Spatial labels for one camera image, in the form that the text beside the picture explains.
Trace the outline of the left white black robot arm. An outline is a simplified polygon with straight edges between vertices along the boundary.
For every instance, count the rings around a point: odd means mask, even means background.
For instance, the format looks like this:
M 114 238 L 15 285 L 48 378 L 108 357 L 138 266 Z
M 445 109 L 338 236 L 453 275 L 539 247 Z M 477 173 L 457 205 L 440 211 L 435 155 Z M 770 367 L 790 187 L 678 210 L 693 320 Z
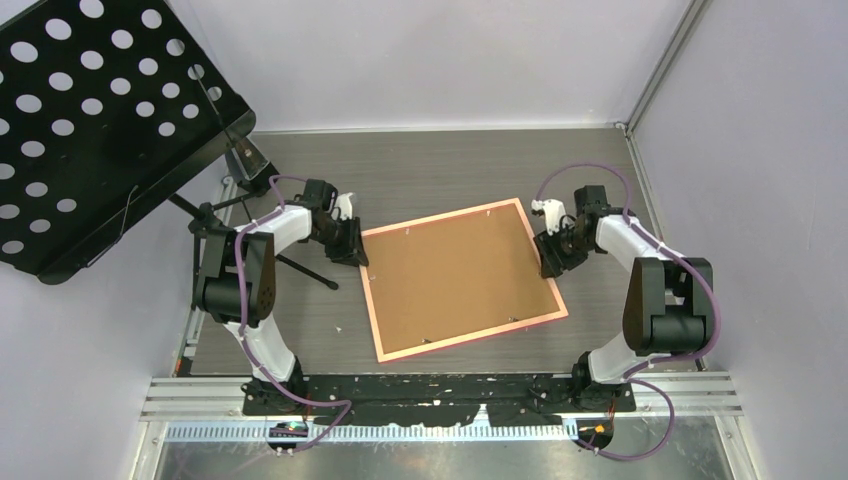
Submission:
M 273 311 L 276 266 L 283 251 L 296 243 L 321 244 L 336 264 L 368 266 L 355 202 L 352 192 L 307 179 L 301 194 L 290 201 L 280 198 L 263 217 L 238 227 L 206 227 L 192 301 L 223 325 L 246 355 L 252 369 L 243 386 L 248 399 L 284 414 L 303 406 L 342 406 L 340 400 L 308 399 L 300 362 L 284 342 Z

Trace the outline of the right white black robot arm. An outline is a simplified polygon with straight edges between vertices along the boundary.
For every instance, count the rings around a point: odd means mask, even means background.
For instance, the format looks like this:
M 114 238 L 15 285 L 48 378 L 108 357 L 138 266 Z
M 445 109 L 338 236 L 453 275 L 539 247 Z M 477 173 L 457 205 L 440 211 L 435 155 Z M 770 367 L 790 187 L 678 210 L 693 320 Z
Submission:
M 540 274 L 557 278 L 592 253 L 613 256 L 629 274 L 621 331 L 583 353 L 572 367 L 567 399 L 596 410 L 624 395 L 627 381 L 654 361 L 700 352 L 715 332 L 712 266 L 665 246 L 626 207 L 614 207 L 600 185 L 574 193 L 576 212 L 559 200 L 535 199 L 531 212 L 545 227 L 533 242 Z

